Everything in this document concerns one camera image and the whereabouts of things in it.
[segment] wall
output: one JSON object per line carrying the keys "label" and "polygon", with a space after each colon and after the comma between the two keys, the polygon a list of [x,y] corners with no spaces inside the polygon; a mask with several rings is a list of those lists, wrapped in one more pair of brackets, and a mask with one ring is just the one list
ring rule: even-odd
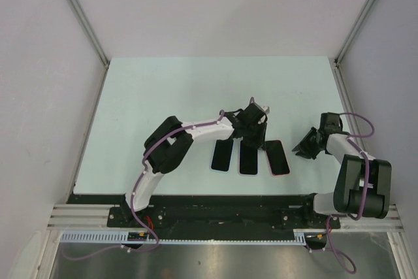
{"label": "wall", "polygon": [[378,0],[342,62],[353,107],[376,125],[368,140],[393,166],[392,199],[418,257],[418,0]]}
{"label": "wall", "polygon": [[80,0],[108,57],[334,57],[366,0]]}
{"label": "wall", "polygon": [[0,7],[0,278],[6,278],[69,187],[104,69],[66,0],[0,0]]}

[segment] gray wall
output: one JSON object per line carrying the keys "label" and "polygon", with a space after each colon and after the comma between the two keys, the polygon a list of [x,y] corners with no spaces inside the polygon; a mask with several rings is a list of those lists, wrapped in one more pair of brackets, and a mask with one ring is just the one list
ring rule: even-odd
{"label": "gray wall", "polygon": [[418,0],[378,0],[342,71],[354,109],[376,125],[371,153],[392,163],[392,200],[418,257]]}
{"label": "gray wall", "polygon": [[104,69],[66,0],[0,0],[0,8],[0,278],[6,278],[69,187]]}

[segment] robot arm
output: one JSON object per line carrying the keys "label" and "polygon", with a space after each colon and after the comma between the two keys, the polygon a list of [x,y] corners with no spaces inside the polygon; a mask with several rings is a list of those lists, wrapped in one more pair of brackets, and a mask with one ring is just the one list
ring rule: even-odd
{"label": "robot arm", "polygon": [[358,213],[368,162],[369,179],[362,216],[384,218],[389,210],[391,164],[363,152],[349,133],[342,131],[340,115],[331,112],[322,114],[319,129],[311,128],[293,149],[297,156],[307,159],[315,159],[322,150],[333,155],[341,168],[334,192],[315,195],[313,210],[326,215]]}
{"label": "robot arm", "polygon": [[[133,209],[146,208],[164,174],[173,171],[182,162],[194,142],[243,138],[250,146],[263,148],[267,127],[268,107],[252,102],[244,110],[221,112],[218,119],[203,122],[181,122],[177,117],[168,117],[145,141],[140,184],[134,190]],[[126,203],[131,207],[132,193],[126,194]]]}

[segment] phone screen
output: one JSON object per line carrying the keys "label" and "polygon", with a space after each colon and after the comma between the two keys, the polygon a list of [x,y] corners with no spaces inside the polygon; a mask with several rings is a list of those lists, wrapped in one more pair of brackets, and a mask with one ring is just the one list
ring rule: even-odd
{"label": "phone screen", "polygon": [[274,176],[289,174],[290,168],[286,160],[285,150],[279,140],[266,141],[266,154],[270,172]]}
{"label": "phone screen", "polygon": [[240,143],[240,174],[256,175],[258,171],[258,150]]}
{"label": "phone screen", "polygon": [[227,172],[231,163],[234,140],[217,140],[215,144],[214,156],[210,168],[216,171]]}

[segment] smartphone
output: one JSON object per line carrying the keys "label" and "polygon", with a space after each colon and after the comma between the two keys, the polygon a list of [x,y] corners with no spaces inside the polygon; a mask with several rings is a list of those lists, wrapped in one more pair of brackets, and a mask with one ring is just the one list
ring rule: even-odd
{"label": "smartphone", "polygon": [[285,150],[283,149],[283,144],[279,140],[266,141],[266,155],[268,166],[273,176],[290,173]]}
{"label": "smartphone", "polygon": [[258,149],[240,143],[240,174],[254,176],[258,172]]}
{"label": "smartphone", "polygon": [[234,140],[217,140],[210,168],[215,171],[227,172],[233,154]]}

